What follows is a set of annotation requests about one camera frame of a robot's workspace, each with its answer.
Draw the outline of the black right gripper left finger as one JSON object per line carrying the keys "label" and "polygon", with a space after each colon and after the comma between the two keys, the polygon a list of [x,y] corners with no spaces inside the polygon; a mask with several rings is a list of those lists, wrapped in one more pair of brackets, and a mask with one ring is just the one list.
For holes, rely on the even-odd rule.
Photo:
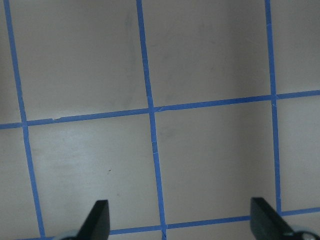
{"label": "black right gripper left finger", "polygon": [[79,230],[55,236],[54,240],[107,240],[110,235],[109,201],[97,200]]}

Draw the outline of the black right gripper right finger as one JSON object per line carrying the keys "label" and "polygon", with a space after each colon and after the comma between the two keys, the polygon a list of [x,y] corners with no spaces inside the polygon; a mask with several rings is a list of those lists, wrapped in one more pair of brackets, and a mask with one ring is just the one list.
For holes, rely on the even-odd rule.
{"label": "black right gripper right finger", "polygon": [[308,230],[294,230],[262,197],[250,199],[250,230],[256,240],[318,240]]}

